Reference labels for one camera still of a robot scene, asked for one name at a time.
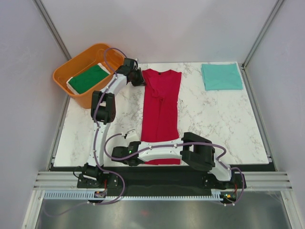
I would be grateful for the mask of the red t shirt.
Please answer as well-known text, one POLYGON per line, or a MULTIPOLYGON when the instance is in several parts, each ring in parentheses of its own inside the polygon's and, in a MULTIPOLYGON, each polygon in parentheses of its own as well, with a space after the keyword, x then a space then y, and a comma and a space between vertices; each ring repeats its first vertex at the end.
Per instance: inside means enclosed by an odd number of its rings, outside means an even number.
POLYGON ((182 73, 148 69, 144 70, 142 75, 146 86, 141 141, 159 143, 178 139, 177 105, 182 73))

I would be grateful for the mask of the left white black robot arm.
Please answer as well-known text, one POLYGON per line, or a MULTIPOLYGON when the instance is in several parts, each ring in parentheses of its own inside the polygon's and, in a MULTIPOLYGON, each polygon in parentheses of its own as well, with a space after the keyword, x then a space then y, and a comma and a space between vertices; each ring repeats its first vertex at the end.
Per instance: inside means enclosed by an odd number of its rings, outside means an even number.
POLYGON ((103 166, 104 146, 111 123, 116 116, 115 96, 128 83, 132 86, 144 86, 145 80, 138 62, 125 58, 123 64, 115 71, 109 83, 99 91, 92 93, 91 117, 94 121, 91 151, 84 165, 83 173, 103 166))

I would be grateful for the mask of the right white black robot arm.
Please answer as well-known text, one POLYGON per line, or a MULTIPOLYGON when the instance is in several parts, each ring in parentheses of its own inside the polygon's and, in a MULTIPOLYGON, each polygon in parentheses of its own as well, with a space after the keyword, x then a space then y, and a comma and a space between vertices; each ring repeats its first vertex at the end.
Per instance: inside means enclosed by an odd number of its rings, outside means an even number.
POLYGON ((185 132, 182 138, 165 142, 132 141, 128 146, 116 146, 109 158, 129 166, 182 165, 194 170, 211 172, 222 187, 235 183, 231 167, 221 158, 226 154, 223 146, 210 140, 185 132))

